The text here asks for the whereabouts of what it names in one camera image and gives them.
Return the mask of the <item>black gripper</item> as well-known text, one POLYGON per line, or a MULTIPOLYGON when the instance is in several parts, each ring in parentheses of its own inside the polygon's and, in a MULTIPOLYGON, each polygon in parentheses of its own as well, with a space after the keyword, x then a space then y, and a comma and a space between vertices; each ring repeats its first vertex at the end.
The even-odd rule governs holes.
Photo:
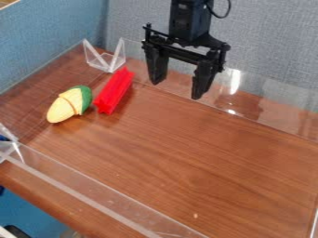
POLYGON ((205 33, 187 41, 157 31, 151 24, 143 26, 146 38, 142 41, 151 82, 158 85, 169 74, 169 59, 198 64, 193 77, 191 98, 199 99, 209 91, 217 73, 223 71, 230 45, 205 33))

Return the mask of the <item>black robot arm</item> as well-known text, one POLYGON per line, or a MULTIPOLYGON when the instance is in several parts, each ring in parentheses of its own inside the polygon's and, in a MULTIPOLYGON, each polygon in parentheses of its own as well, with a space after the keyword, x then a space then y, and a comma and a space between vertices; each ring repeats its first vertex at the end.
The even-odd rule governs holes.
POLYGON ((226 42, 210 35, 211 17, 226 18, 231 4, 223 16, 213 7, 214 0, 171 0, 169 33, 154 30, 150 22, 143 26, 146 38, 142 48, 151 82, 158 85, 167 79, 169 59, 195 65, 193 99, 199 99, 209 91, 217 74, 223 71, 226 53, 231 49, 226 42))

